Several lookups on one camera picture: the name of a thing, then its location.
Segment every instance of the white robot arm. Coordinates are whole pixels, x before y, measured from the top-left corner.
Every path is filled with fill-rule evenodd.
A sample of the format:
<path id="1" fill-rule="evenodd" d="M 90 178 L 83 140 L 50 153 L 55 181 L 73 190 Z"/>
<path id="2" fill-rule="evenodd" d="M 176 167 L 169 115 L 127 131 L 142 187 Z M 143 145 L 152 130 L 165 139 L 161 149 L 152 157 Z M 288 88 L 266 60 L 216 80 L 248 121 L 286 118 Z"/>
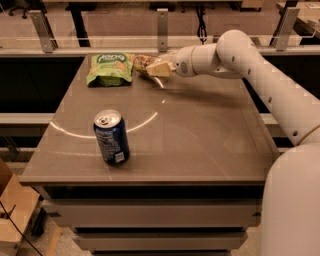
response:
<path id="1" fill-rule="evenodd" d="M 243 32 L 173 57 L 180 76 L 246 78 L 291 140 L 267 177 L 261 256 L 320 255 L 320 101 L 266 61 Z"/>

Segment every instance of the blue soda can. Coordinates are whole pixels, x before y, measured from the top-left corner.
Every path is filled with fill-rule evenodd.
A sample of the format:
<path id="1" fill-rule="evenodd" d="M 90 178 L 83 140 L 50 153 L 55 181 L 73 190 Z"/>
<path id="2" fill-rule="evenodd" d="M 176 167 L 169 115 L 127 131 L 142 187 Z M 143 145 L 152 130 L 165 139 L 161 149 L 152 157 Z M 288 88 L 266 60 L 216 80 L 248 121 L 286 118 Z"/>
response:
<path id="1" fill-rule="evenodd" d="M 94 117 L 93 129 L 107 163 L 118 164 L 129 158 L 126 126 L 118 111 L 108 109 L 99 112 Z"/>

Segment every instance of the drawer front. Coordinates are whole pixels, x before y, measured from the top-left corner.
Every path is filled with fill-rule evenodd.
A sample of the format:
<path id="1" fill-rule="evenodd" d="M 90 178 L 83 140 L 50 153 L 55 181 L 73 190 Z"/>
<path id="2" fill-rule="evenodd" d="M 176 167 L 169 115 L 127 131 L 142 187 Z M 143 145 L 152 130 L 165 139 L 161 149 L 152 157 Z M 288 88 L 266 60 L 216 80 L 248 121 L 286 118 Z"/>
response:
<path id="1" fill-rule="evenodd" d="M 246 232 L 215 230 L 136 230 L 136 232 L 78 233 L 74 241 L 89 251 L 213 251 L 238 249 Z"/>
<path id="2" fill-rule="evenodd" d="M 248 227 L 260 223 L 260 200 L 45 200 L 59 226 L 69 227 Z"/>

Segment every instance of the floor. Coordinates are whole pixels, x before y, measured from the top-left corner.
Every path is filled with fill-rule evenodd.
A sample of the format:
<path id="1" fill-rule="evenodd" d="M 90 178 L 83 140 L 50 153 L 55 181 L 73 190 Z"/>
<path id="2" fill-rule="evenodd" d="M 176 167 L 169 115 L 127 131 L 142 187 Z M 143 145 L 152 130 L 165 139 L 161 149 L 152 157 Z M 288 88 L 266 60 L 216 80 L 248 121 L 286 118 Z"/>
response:
<path id="1" fill-rule="evenodd" d="M 65 10 L 67 4 L 61 2 L 48 4 L 45 1 L 44 3 L 47 9 L 46 16 L 59 47 L 79 47 L 71 14 Z M 224 31 L 241 29 L 249 35 L 270 36 L 279 20 L 279 12 L 275 3 L 275 0 L 265 1 L 261 12 L 234 11 L 227 3 L 222 2 L 215 4 L 214 9 L 212 6 L 207 6 L 204 19 L 208 35 L 214 38 Z M 27 15 L 27 19 L 22 19 L 21 15 L 21 10 L 17 10 L 14 16 L 9 16 L 8 10 L 0 13 L 0 24 L 5 24 L 5 26 L 0 26 L 0 48 L 33 49 L 40 47 L 30 16 Z M 118 46 L 127 42 L 129 46 L 134 47 L 145 42 L 146 38 L 156 36 L 157 33 L 157 13 L 149 10 L 146 3 L 99 3 L 94 11 L 84 11 L 82 16 L 92 47 L 108 45 L 110 38 L 113 38 Z M 176 6 L 174 12 L 169 12 L 169 36 L 197 40 L 197 27 L 198 19 L 193 6 L 186 5 L 185 13 L 181 12 L 180 5 Z M 19 156 L 13 162 L 7 158 L 8 165 L 17 174 L 23 172 L 32 153 L 29 152 L 26 155 L 26 157 Z M 30 227 L 34 223 L 36 213 L 31 220 Z M 91 255 L 89 252 L 81 251 L 72 241 L 73 233 L 68 228 L 58 227 L 50 218 L 47 218 L 44 230 L 44 234 L 40 237 L 32 237 L 30 229 L 26 233 L 30 242 L 43 255 Z M 249 228 L 247 230 L 248 240 L 239 250 L 232 251 L 232 255 L 258 256 L 260 232 L 259 227 Z M 33 255 L 38 254 L 27 242 L 23 241 L 17 256 Z"/>

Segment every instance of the chip bag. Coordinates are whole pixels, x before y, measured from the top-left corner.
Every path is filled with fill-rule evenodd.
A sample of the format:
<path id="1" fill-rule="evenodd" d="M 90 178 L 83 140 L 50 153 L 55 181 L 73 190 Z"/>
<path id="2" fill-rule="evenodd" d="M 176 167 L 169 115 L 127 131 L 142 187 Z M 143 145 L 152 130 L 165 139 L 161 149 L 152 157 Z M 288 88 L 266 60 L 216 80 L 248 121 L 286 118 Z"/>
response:
<path id="1" fill-rule="evenodd" d="M 92 56 L 87 85 L 92 86 L 94 81 L 104 86 L 118 86 L 124 81 L 131 82 L 134 56 L 134 54 L 122 52 Z"/>

